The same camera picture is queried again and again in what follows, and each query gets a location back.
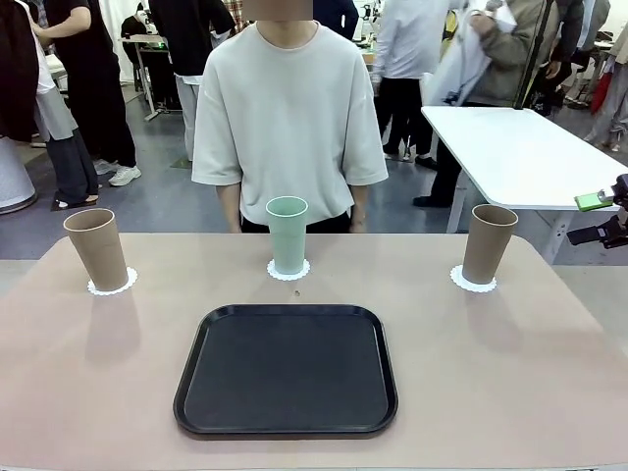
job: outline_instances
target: sleeve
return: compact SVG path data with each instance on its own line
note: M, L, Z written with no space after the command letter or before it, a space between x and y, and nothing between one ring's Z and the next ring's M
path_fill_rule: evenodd
M374 184L389 177L375 114L373 87L359 54L353 71L342 172L346 183L352 186Z
M539 2L516 18L517 27L513 32L503 32L495 26L481 39L484 53L504 68L526 64L544 3Z
M381 77L386 71L389 53L394 44L398 21L396 17L396 0L389 0L382 17L382 28L377 38L377 52L373 63L373 75Z
M582 32L582 23L585 18L585 7L581 0L571 2L567 14L562 21L562 33L558 45L554 48L551 58L560 62L571 62L571 56L576 52L578 40Z
M359 17L357 14L357 8L355 8L353 0L342 0L342 9L342 14L344 15L344 31L342 32L342 35L348 40L351 40L355 34Z
M241 180L231 123L210 56L198 93L192 181L227 186Z

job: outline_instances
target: table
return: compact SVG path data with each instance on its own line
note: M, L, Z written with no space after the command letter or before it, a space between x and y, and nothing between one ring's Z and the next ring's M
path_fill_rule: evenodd
M628 462L628 358L532 246L496 291L449 279L464 235L313 235L266 273L267 235L122 235L139 278L92 297L67 239L0 299L0 463L81 471L561 468ZM368 440L200 441L173 398L196 328L234 303L352 303L382 320L399 409Z
M155 104L153 102L153 94L150 89L150 82L146 78L146 69L144 69L144 63L141 59L139 45L140 44L163 44L165 40L159 34L134 34L130 38L123 37L121 41L125 43L129 43L129 44L133 44L135 46L135 52L137 52L137 59L139 60L139 76L141 78L141 84L144 87L144 90L146 92L148 105L150 106L150 114L148 114L144 118L144 121L146 122L151 121L159 115L160 110L155 109Z
M542 250L552 263L578 211L576 196L615 184L628 168L532 110L424 107L463 172L448 233L458 229L469 180L491 204L557 212ZM616 207L605 208L616 211Z

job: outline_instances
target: white sneaker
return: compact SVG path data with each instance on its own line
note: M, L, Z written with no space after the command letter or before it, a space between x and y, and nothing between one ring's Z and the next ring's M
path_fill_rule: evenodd
M120 166L118 162L113 164L103 159L94 160L94 169L96 169L96 175L107 175L113 172L118 172Z
M116 175L109 180L109 184L111 186L125 186L139 177L141 177L141 172L138 167L123 167L121 165Z

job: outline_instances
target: jacket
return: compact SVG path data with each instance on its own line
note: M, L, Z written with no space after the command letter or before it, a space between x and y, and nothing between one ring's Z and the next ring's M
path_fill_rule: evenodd
M314 0L314 20L333 32L351 40L355 34L358 14L353 0Z
M628 25L621 31L615 45L612 46L608 54L615 56L615 62L628 64Z
M37 51L22 5L0 1L0 137L30 141L39 79Z
M551 58L560 62L571 62L576 52L585 18L585 6L582 0L555 0L562 23L560 41L551 54Z
M512 33L494 27L481 40L484 53L492 59L482 78L467 98L468 103L491 106L512 106L530 59L537 35L539 17L547 7L545 0L506 0L517 27ZM558 30L558 9L552 3L545 40L539 51L537 66L550 53Z

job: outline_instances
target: cup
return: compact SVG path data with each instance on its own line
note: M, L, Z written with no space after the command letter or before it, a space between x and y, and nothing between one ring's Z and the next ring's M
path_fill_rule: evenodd
M476 285L487 285L495 277L506 246L519 218L509 209L492 204L473 208L462 276Z
M114 291L127 284L127 263L113 211L80 211L66 219L63 227L96 289Z
M281 196L266 205L275 270L281 275L303 270L307 208L307 201L296 196Z

